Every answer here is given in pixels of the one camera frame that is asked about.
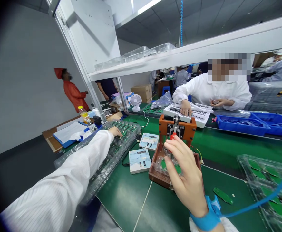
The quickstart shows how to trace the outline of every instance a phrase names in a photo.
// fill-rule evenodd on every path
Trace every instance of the small fan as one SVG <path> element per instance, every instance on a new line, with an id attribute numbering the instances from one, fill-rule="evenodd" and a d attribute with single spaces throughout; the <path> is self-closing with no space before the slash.
<path id="1" fill-rule="evenodd" d="M 140 95 L 134 94 L 131 97 L 128 97 L 128 101 L 132 106 L 134 106 L 132 108 L 133 112 L 139 112 L 141 110 L 141 108 L 139 107 L 139 105 L 141 105 L 142 103 L 142 98 Z"/>

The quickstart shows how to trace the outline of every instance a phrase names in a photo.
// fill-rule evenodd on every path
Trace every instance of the blue cable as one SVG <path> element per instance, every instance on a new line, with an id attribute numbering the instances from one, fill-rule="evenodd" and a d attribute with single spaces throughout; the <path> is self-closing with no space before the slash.
<path id="1" fill-rule="evenodd" d="M 240 210 L 238 210 L 238 211 L 236 211 L 234 213 L 230 213 L 230 214 L 226 214 L 226 215 L 222 215 L 222 216 L 226 217 L 226 218 L 230 218 L 230 217 L 236 216 L 238 214 L 245 213 L 245 212 L 247 212 L 249 210 L 252 210 L 254 208 L 257 208 L 257 207 L 261 206 L 262 204 L 267 203 L 268 201 L 270 201 L 273 198 L 275 198 L 279 194 L 279 192 L 281 190 L 282 190 L 282 182 L 277 186 L 276 190 L 273 193 L 271 193 L 269 196 L 267 196 L 266 198 L 262 199 L 261 201 L 258 201 L 256 203 L 254 203 L 254 204 L 252 204 L 252 205 L 250 205 L 250 206 L 248 206 L 246 208 L 240 209 Z"/>
<path id="2" fill-rule="evenodd" d="M 180 46 L 183 46 L 183 0 L 180 1 Z"/>

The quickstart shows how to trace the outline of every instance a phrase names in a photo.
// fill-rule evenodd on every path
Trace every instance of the blue wrist strap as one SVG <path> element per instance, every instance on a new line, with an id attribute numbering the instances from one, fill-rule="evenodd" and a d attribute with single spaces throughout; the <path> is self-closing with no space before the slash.
<path id="1" fill-rule="evenodd" d="M 207 215 L 204 217 L 195 217 L 190 213 L 190 217 L 199 229 L 203 231 L 211 231 L 221 222 L 219 218 L 221 215 L 221 206 L 216 195 L 214 201 L 211 201 L 209 196 L 205 196 L 205 199 L 209 209 Z"/>

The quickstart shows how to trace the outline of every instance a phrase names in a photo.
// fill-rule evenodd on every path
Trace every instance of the white cap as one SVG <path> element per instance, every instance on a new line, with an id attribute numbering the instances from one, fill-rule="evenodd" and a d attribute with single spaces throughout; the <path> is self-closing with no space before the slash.
<path id="1" fill-rule="evenodd" d="M 275 55 L 282 55 L 282 49 L 273 52 Z"/>

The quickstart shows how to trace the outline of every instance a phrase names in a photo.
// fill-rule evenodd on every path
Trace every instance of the ceiling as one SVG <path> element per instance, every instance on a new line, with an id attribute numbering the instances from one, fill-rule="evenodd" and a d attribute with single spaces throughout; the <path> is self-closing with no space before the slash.
<path id="1" fill-rule="evenodd" d="M 282 0 L 183 0 L 183 45 L 282 17 Z M 180 0 L 162 0 L 116 30 L 117 37 L 149 48 L 178 47 Z"/>
<path id="2" fill-rule="evenodd" d="M 48 14 L 49 6 L 46 0 L 13 0 L 13 1 L 20 5 Z"/>

